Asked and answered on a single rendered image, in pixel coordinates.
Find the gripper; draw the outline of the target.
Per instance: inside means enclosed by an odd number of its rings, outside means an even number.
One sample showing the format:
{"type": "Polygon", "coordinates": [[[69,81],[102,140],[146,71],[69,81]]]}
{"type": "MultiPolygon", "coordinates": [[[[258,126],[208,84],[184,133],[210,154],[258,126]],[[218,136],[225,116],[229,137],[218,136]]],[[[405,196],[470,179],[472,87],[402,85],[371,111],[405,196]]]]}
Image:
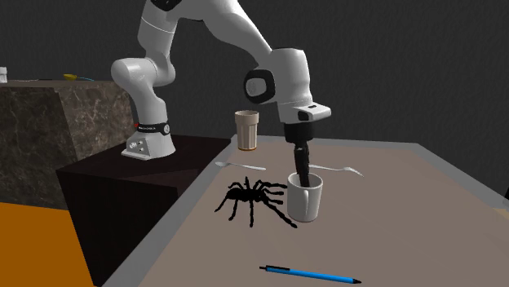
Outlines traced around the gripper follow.
{"type": "Polygon", "coordinates": [[[301,187],[308,188],[309,181],[309,151],[308,141],[313,139],[313,123],[300,122],[294,124],[284,124],[285,141],[295,144],[294,162],[295,169],[299,175],[301,187]]]}

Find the white mug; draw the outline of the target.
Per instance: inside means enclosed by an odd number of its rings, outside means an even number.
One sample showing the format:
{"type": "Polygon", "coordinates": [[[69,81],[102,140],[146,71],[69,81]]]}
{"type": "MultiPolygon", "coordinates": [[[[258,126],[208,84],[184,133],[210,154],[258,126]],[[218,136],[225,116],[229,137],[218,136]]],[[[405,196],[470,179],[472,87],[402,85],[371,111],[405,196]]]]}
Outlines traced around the white mug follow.
{"type": "Polygon", "coordinates": [[[323,180],[317,174],[308,175],[309,187],[300,186],[297,173],[290,174],[287,178],[287,213],[301,223],[314,221],[320,209],[323,180]]]}

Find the silver fork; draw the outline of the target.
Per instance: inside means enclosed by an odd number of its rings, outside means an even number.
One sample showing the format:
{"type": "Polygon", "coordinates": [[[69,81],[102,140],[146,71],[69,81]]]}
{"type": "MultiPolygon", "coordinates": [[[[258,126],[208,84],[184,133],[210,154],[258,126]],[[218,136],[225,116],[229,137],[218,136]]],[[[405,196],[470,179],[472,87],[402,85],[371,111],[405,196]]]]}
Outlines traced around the silver fork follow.
{"type": "Polygon", "coordinates": [[[352,173],[355,173],[357,175],[360,175],[360,176],[364,177],[364,175],[361,172],[359,172],[358,170],[353,169],[352,167],[348,167],[348,166],[342,167],[342,168],[331,168],[331,167],[319,166],[319,165],[313,165],[313,164],[309,164],[308,166],[309,166],[309,168],[321,169],[321,170],[349,171],[349,172],[352,172],[352,173]]]}

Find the black toy spider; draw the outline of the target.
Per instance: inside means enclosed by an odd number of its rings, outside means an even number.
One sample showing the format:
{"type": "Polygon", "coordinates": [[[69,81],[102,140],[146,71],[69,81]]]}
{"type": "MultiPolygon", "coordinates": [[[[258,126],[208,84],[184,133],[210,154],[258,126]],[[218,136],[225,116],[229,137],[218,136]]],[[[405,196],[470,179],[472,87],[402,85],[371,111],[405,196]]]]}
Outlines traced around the black toy spider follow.
{"type": "Polygon", "coordinates": [[[228,190],[224,195],[223,200],[219,206],[215,209],[215,212],[220,211],[226,201],[233,201],[232,213],[228,217],[229,221],[232,221],[237,215],[237,208],[239,202],[245,202],[249,204],[250,208],[250,223],[249,227],[252,228],[255,224],[255,203],[262,203],[270,210],[274,211],[276,215],[282,219],[286,224],[292,228],[297,228],[298,225],[294,223],[289,217],[284,215],[278,208],[277,205],[283,205],[283,200],[272,199],[269,195],[283,196],[287,185],[283,183],[270,183],[259,179],[250,185],[250,180],[246,176],[244,183],[233,182],[228,186],[228,190]]]}

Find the silver spoon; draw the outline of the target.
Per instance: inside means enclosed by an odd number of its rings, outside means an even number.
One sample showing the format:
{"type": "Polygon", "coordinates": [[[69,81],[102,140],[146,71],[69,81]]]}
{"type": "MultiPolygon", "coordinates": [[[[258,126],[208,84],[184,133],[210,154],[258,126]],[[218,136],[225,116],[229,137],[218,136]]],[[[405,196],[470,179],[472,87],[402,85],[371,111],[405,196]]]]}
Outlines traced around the silver spoon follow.
{"type": "Polygon", "coordinates": [[[223,161],[216,161],[215,164],[219,167],[239,166],[239,167],[243,167],[246,169],[252,169],[252,170],[266,170],[266,168],[260,167],[260,166],[249,166],[249,165],[242,165],[242,164],[223,162],[223,161]]]}

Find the beige ribbed cup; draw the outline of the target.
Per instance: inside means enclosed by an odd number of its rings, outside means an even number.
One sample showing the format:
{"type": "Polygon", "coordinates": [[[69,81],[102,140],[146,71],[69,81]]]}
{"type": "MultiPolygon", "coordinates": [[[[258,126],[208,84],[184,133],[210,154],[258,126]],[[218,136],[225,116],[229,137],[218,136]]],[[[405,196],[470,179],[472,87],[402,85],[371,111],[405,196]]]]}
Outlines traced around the beige ribbed cup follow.
{"type": "Polygon", "coordinates": [[[237,127],[237,147],[242,151],[252,151],[257,148],[257,128],[259,113],[252,110],[235,112],[237,127]]]}

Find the blue pen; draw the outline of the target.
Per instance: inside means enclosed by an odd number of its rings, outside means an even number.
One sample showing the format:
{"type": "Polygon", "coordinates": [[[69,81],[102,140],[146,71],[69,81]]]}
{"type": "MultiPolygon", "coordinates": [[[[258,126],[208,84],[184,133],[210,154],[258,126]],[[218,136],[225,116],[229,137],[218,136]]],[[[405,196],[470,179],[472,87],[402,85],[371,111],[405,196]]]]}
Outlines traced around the blue pen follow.
{"type": "Polygon", "coordinates": [[[335,276],[335,275],[329,275],[329,274],[323,274],[323,273],[317,273],[317,272],[307,272],[307,271],[300,271],[295,270],[287,267],[276,267],[276,266],[261,266],[259,267],[261,270],[265,270],[266,272],[274,272],[279,274],[285,274],[290,276],[301,276],[301,277],[307,277],[312,279],[319,279],[319,280],[329,280],[329,281],[335,281],[335,282],[341,282],[341,283],[347,283],[347,284],[361,284],[361,281],[355,278],[351,277],[345,277],[345,276],[335,276]]]}

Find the dark robot stand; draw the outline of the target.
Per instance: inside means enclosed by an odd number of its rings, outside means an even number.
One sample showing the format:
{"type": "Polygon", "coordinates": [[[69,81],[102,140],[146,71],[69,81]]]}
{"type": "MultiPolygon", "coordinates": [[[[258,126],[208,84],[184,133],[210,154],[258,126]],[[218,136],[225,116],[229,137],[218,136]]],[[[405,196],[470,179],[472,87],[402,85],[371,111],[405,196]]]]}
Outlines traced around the dark robot stand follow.
{"type": "Polygon", "coordinates": [[[172,138],[175,153],[142,161],[125,144],[56,171],[92,282],[101,287],[198,175],[230,143],[172,138]]]}

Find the marble counter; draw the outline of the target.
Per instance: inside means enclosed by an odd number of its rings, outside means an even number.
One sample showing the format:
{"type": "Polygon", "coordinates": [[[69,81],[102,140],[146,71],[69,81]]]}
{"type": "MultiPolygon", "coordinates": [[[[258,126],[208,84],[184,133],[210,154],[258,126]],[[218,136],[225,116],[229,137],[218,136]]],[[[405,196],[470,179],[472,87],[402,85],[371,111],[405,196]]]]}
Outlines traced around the marble counter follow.
{"type": "Polygon", "coordinates": [[[66,209],[56,170],[124,143],[133,123],[114,82],[0,84],[0,203],[66,209]]]}

